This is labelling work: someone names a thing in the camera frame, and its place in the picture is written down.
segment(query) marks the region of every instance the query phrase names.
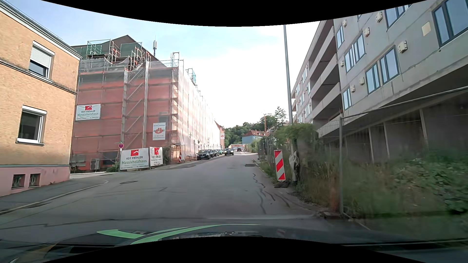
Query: car hood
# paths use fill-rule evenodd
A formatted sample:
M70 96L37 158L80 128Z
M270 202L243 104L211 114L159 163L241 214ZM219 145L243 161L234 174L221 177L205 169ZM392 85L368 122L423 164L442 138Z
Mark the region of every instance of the car hood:
M368 230L320 231L302 228L262 226L259 224L213 224L181 226L169 229L104 229L77 236L53 244L41 244L26 253L11 257L15 263L47 262L50 260L132 244L197 237L274 237L316 241L344 246L360 247L375 251L404 250L405 246L421 240ZM434 248L434 241L428 242Z

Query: beige brick building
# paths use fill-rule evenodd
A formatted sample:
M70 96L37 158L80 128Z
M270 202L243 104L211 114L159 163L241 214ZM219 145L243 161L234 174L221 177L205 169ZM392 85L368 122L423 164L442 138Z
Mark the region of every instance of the beige brick building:
M79 62L0 0L0 196L69 179Z

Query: window shutter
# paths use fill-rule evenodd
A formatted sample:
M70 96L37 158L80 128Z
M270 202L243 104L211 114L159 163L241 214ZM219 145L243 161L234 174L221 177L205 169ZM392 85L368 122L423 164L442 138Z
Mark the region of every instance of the window shutter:
M31 60L47 68L51 67L51 56L35 46L31 50Z

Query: pink wall base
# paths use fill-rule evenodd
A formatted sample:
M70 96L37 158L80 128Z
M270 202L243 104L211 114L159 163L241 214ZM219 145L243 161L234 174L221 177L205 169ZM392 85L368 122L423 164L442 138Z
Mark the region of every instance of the pink wall base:
M24 174L24 187L11 189L13 175ZM0 168L0 197L32 189L29 187L29 176L41 174L39 186L59 183L70 179L69 167L5 167Z

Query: distant vehicle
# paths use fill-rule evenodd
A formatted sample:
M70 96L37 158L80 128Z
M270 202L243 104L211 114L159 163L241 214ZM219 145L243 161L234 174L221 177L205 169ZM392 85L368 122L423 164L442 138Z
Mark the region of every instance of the distant vehicle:
M224 155L234 155L234 149L233 148L227 148L226 151L224 152Z
M209 160L211 158L210 153L208 150L199 150L197 154L197 161L202 160L202 159L207 159Z

